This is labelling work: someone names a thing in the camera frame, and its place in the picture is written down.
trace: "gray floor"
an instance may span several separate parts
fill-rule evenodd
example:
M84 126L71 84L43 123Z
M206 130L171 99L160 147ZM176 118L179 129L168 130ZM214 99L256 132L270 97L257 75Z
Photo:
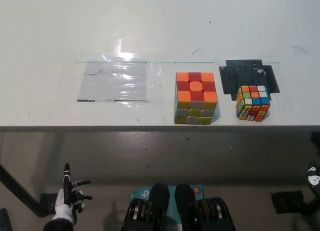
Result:
M83 190L94 200L77 231L119 231L130 192L155 181L203 184L205 197L226 201L238 231L311 230L297 214L275 214L270 198L297 189L313 197L305 185L316 157L309 133L19 132L1 142L1 164L35 197L61 188L65 162L74 180L92 180ZM37 218L3 185L0 194L14 231L40 231L51 218Z

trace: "orange and red rubik's cube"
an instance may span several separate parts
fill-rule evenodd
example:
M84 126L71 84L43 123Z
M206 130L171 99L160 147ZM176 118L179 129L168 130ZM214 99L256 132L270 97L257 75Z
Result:
M270 107L265 86L241 86L236 97L236 116L240 120L261 122Z
M213 73L177 72L175 89L176 124L211 124L218 103Z

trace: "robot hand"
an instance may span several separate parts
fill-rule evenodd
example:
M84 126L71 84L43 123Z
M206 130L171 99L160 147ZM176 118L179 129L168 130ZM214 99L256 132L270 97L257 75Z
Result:
M320 169L314 161L310 162L308 170L308 184L317 198L320 198Z
M70 165L64 166L63 189L60 189L55 201L55 216L52 221L48 222L44 229L45 231L64 231L73 230L73 226L77 222L77 213L81 213L85 204L83 200L92 200L93 197L84 195L81 190L73 190L80 185L90 184L89 180L71 182Z

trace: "white table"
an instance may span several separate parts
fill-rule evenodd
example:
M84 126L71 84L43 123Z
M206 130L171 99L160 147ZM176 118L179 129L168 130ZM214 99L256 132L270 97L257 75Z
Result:
M319 0L0 0L0 128L318 130L319 13ZM121 52L173 62L155 64L160 98L77 102L86 61L112 52L118 39ZM271 94L263 122L236 118L220 81L227 59L272 65L280 93ZM211 125L174 124L177 71L214 72L219 106Z

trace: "mark on table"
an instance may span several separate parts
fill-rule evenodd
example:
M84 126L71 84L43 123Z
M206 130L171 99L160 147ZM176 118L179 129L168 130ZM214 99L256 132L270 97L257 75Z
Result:
M194 55L195 52L200 51L201 49L197 49L195 51L193 51L192 56Z
M299 55L300 53L308 54L307 50L300 46L293 46L292 50L296 55Z

